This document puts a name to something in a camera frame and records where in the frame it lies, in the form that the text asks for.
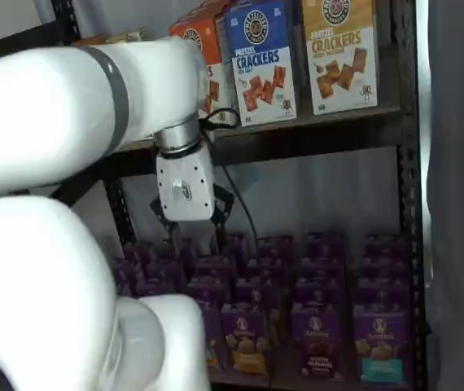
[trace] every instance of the black cable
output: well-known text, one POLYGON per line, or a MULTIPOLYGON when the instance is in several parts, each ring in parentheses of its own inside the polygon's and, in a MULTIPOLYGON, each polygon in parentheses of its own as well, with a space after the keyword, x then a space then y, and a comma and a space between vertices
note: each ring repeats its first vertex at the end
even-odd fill
MULTIPOLYGON (((201 129, 201 136, 204 138, 204 140, 208 144, 208 148, 210 149, 211 153, 215 156, 218 154, 218 150, 216 147, 212 144, 210 141, 210 138, 208 137, 206 131, 212 131, 215 129, 235 129, 240 125, 239 121, 239 114, 232 108, 218 108, 217 110, 211 112, 206 116, 203 120, 200 120, 200 129, 201 129), (210 119, 221 113, 221 112, 231 112, 236 116, 236 122, 233 125, 229 124, 214 124, 210 121, 210 119)), ((254 246, 256 249, 256 257, 259 256, 259 244, 257 243, 257 230, 256 230, 256 225, 254 224, 254 220, 252 219, 252 215, 250 214, 250 210, 248 210, 247 204, 245 203, 243 197, 241 196, 241 193, 239 192, 238 188, 235 186, 234 180, 230 176, 229 170, 226 168, 226 165, 221 165, 223 168, 223 172, 225 173, 226 179, 229 181, 230 187, 232 188, 232 192, 235 194, 237 199, 239 200, 239 203, 243 207, 243 210, 245 211, 245 214, 247 215, 248 222, 250 224, 250 228, 252 229, 252 234, 254 235, 254 246)))

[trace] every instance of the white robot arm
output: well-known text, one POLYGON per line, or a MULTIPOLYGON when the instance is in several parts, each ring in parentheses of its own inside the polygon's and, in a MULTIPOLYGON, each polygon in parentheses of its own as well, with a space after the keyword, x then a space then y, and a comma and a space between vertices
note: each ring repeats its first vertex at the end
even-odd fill
MULTIPOLYGON (((210 218, 212 164, 196 117, 206 75, 177 38, 0 59, 0 195, 58 182, 154 134, 166 217, 210 218)), ((0 198, 0 368, 16 391, 206 391, 204 358, 191 299, 118 299, 67 207, 0 198)))

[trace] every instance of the gray band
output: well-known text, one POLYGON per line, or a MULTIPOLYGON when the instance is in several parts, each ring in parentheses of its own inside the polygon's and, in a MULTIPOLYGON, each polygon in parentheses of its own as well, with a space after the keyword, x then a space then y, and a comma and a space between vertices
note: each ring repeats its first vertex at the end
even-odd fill
POLYGON ((120 73, 120 69, 118 69, 111 57, 96 47, 77 46, 77 48, 96 60, 107 76, 107 81, 109 81, 109 85, 111 86, 112 100, 115 104, 115 130, 104 154, 109 155, 120 145, 129 125, 129 95, 127 94, 127 86, 125 85, 124 77, 120 73))

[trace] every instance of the black frame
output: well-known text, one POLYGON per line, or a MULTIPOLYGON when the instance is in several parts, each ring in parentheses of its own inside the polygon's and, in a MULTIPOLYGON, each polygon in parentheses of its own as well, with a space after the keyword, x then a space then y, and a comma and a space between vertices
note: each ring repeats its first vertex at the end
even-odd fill
MULTIPOLYGON (((80 32, 71 0, 51 0, 57 20, 0 40, 0 56, 31 47, 71 44, 80 32)), ((215 165, 284 159, 373 147, 394 147, 401 231, 409 241, 413 389, 427 389, 425 296, 422 243, 415 0, 392 0, 398 46, 400 110, 348 121, 302 125, 219 138, 215 165)), ((97 181, 104 183, 122 244, 136 240, 121 179, 153 174, 155 150, 142 148, 106 157, 65 180, 51 197, 75 204, 97 181)))

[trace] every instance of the black metal shelving unit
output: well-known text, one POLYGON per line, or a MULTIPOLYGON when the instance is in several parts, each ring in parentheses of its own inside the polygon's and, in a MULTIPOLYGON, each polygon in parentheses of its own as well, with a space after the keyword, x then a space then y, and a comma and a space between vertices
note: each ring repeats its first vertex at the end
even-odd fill
MULTIPOLYGON (((80 38, 71 0, 51 0, 57 20, 0 40, 0 56, 38 46, 71 44, 80 38)), ((411 388, 427 389, 424 275, 422 259, 422 199, 419 154, 416 19, 414 0, 391 0, 395 42, 381 55, 379 99, 376 108, 313 116, 221 132, 215 165, 354 151, 376 147, 396 149, 397 199, 402 234, 409 240, 411 269, 411 388)), ((155 172, 155 150, 147 142, 114 153, 63 181, 51 197, 75 204, 97 181, 103 181, 122 244, 136 240, 126 207, 121 179, 155 172)))

